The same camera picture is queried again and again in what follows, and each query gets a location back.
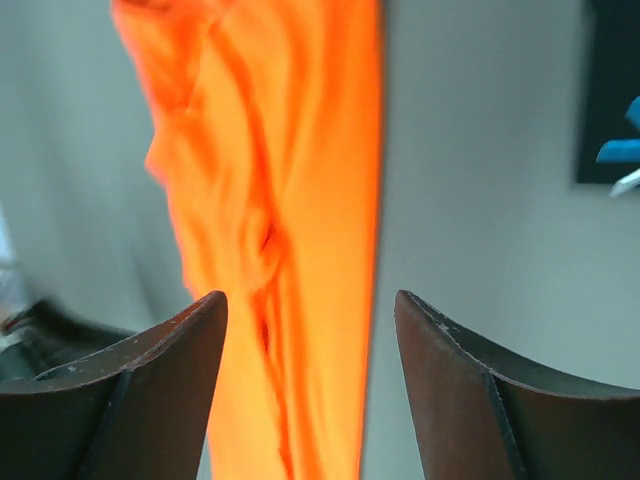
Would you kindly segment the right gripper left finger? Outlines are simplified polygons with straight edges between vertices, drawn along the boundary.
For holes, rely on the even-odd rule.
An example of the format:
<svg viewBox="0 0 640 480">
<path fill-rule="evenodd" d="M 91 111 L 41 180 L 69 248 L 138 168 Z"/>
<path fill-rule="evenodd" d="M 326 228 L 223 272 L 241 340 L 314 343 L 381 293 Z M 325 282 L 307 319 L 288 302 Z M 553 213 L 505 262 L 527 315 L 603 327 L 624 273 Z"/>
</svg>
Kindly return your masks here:
<svg viewBox="0 0 640 480">
<path fill-rule="evenodd" d="M 227 327 L 212 292 L 138 333 L 50 300 L 1 326 L 5 479 L 194 479 Z"/>
</svg>

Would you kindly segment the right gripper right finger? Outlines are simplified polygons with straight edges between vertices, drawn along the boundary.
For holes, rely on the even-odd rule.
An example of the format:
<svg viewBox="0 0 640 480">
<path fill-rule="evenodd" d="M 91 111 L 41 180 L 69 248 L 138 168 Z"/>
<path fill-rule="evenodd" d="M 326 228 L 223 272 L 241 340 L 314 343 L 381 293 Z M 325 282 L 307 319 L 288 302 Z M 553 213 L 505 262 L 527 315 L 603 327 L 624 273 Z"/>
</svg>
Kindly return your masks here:
<svg viewBox="0 0 640 480">
<path fill-rule="evenodd" d="M 409 291 L 394 317 L 425 478 L 638 478 L 638 390 L 523 357 Z"/>
</svg>

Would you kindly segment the orange t shirt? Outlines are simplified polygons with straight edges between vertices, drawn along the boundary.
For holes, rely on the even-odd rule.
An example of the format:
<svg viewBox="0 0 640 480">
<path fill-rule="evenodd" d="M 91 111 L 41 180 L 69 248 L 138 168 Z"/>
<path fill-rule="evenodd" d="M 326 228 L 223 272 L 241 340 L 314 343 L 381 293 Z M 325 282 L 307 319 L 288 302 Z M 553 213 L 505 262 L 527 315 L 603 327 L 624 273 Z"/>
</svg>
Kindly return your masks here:
<svg viewBox="0 0 640 480">
<path fill-rule="evenodd" d="M 116 1 L 195 297 L 229 320 L 218 479 L 360 473 L 381 179 L 376 1 Z"/>
</svg>

